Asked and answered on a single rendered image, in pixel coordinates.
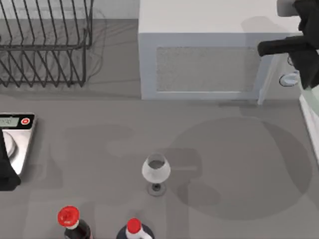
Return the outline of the microwave door with window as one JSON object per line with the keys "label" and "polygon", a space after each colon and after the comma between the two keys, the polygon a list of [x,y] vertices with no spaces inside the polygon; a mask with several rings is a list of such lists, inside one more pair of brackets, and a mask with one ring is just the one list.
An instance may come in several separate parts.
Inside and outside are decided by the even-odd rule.
{"label": "microwave door with window", "polygon": [[257,33],[140,33],[144,100],[255,100]]}

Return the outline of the pale microwave oven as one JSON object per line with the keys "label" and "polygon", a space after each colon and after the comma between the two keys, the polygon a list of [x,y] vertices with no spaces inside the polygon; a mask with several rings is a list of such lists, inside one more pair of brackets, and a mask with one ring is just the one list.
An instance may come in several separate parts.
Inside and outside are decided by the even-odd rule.
{"label": "pale microwave oven", "polygon": [[[296,34],[299,21],[297,16],[279,17],[277,0],[141,0],[138,35],[257,33],[260,43]],[[265,77],[262,58],[260,88]]]}

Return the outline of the clear wine glass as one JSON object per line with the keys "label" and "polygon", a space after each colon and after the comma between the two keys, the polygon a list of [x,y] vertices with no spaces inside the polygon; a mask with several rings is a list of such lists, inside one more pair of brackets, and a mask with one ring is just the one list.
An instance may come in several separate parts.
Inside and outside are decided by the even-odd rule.
{"label": "clear wine glass", "polygon": [[150,154],[142,165],[142,176],[147,181],[147,192],[153,197],[165,194],[165,181],[169,178],[171,167],[161,153]]}

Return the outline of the dark bottle with red cap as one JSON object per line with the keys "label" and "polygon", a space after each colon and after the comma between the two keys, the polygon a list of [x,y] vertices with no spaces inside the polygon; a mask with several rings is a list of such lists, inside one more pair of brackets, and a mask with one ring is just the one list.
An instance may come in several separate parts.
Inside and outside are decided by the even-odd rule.
{"label": "dark bottle with red cap", "polygon": [[80,218],[75,206],[65,206],[57,214],[58,223],[65,228],[64,239],[93,239],[89,225]]}

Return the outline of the silver kitchen scale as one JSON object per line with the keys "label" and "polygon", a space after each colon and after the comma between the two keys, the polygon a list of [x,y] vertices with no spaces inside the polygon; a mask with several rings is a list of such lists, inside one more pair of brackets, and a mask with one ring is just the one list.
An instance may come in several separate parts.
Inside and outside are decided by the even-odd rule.
{"label": "silver kitchen scale", "polygon": [[21,175],[27,162],[37,118],[34,113],[0,113],[0,129],[11,166]]}

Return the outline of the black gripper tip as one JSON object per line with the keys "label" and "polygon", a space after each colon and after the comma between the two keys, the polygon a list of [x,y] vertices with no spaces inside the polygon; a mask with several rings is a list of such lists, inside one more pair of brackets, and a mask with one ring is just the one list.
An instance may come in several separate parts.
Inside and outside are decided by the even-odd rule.
{"label": "black gripper tip", "polygon": [[13,191],[21,184],[6,152],[3,131],[0,129],[0,191]]}

